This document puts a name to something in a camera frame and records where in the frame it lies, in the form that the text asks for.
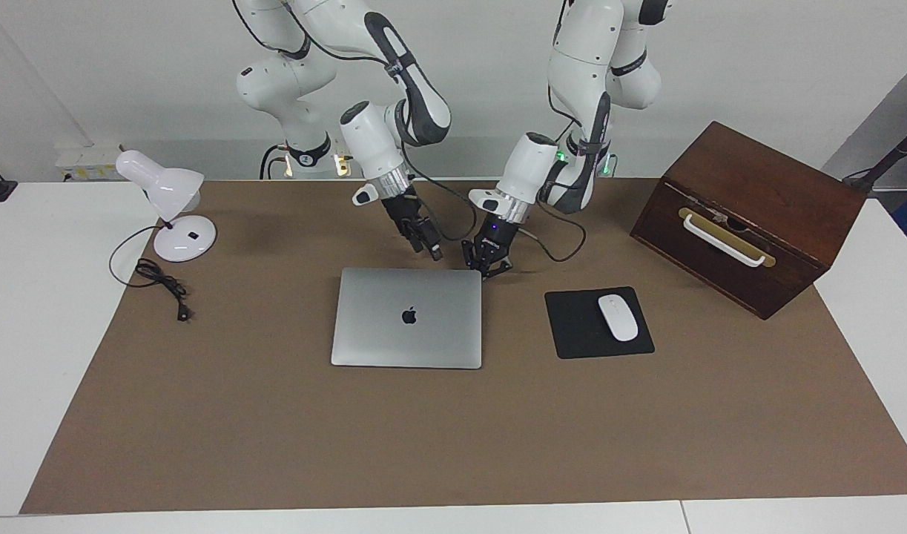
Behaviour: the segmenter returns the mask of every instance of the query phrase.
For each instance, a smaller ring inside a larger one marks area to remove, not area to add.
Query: white computer mouse
[[[628,303],[620,294],[606,294],[598,298],[598,307],[605,322],[618,341],[631,341],[637,337],[637,320]]]

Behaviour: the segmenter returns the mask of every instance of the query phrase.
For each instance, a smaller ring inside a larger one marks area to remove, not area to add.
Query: white table
[[[907,496],[10,517],[123,294],[108,254],[155,220],[130,183],[23,183],[0,204],[1,533],[907,533]],[[121,250],[120,273],[146,242]],[[880,204],[816,285],[907,440],[907,239]]]

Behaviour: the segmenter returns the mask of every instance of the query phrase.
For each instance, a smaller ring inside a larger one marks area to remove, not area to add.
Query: laptop
[[[479,271],[341,273],[332,364],[479,369]]]

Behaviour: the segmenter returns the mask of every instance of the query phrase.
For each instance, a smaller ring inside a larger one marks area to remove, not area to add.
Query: wooden box
[[[865,197],[712,122],[632,236],[765,319],[829,270]]]

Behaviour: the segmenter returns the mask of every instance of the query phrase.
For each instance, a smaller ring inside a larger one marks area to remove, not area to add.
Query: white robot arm
[[[647,27],[664,20],[673,0],[565,0],[549,58],[551,94],[571,112],[571,128],[559,145],[568,161],[554,161],[547,171],[510,173],[513,158],[525,149],[529,136],[513,152],[507,172],[497,188],[473,191],[470,199],[488,212],[480,233],[464,241],[467,265],[484,277],[511,268],[508,260],[512,237],[528,218],[529,207],[548,202],[571,214],[585,209],[592,197],[593,180],[610,144],[612,105],[643,109],[652,104],[661,88],[661,77],[647,60]],[[534,199],[511,191],[535,191]]]
[[[240,97],[281,124],[286,159],[294,172],[334,171],[334,160],[328,157],[332,140],[322,117],[313,105],[300,100],[334,80],[334,59],[311,49],[308,37],[278,0],[240,0],[239,13],[253,37],[277,52],[236,77]]]
[[[403,88],[405,98],[396,104],[361,102],[341,118],[345,143],[368,180],[354,194],[354,203],[381,200],[413,250],[426,249],[439,260],[441,236],[429,217],[419,214],[420,200],[398,146],[443,141],[449,132],[449,106],[427,80],[391,21],[369,9],[364,0],[245,2],[245,13],[240,16],[256,40],[277,51],[277,56],[246,68],[237,78],[237,88],[250,106],[281,122],[290,156],[294,157],[289,159],[290,165],[294,159],[305,171],[330,170],[334,164],[334,159],[325,158],[331,150],[331,138],[318,126],[320,118],[310,105],[297,101],[334,78],[329,58],[376,61]],[[351,56],[339,56],[331,50]]]
[[[433,145],[443,141],[450,126],[449,106],[420,69],[391,21],[371,10],[364,0],[281,0],[298,20],[314,28],[324,47],[376,58],[403,88],[396,104],[379,108],[397,145]]]

